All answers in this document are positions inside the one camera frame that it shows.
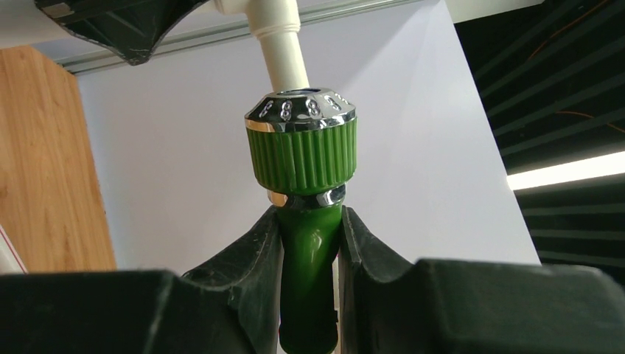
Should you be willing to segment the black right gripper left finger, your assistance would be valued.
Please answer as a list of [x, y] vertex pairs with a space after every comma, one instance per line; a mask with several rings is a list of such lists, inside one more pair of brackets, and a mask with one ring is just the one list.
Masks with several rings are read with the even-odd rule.
[[3, 353], [275, 353], [276, 209], [183, 275], [168, 270], [1, 277]]

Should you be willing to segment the white PVC pipe frame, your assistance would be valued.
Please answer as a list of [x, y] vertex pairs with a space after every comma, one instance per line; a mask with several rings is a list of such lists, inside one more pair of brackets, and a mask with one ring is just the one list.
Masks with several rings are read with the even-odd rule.
[[[27, 6], [44, 15], [34, 2], [28, 1]], [[262, 49], [271, 93], [311, 88], [298, 39], [301, 22], [295, 1], [213, 1], [212, 6], [224, 15], [245, 15]]]

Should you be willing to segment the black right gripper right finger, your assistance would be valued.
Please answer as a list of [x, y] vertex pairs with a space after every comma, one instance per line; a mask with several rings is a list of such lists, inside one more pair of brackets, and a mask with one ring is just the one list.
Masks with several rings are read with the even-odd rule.
[[624, 351], [624, 290], [596, 268], [412, 263], [350, 207], [340, 240], [342, 353]]

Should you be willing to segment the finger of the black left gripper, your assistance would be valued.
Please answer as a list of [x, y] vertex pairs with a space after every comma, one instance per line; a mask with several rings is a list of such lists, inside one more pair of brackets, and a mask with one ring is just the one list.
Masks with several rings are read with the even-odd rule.
[[146, 63], [165, 36], [207, 0], [37, 0], [36, 8], [68, 34]]

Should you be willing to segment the green water faucet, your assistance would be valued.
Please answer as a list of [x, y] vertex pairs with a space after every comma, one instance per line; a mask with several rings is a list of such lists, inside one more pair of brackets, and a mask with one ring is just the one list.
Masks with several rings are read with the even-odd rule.
[[338, 343], [332, 264], [357, 168], [356, 109], [328, 88], [278, 91], [245, 115], [245, 128], [284, 249], [279, 343], [286, 353], [330, 353]]

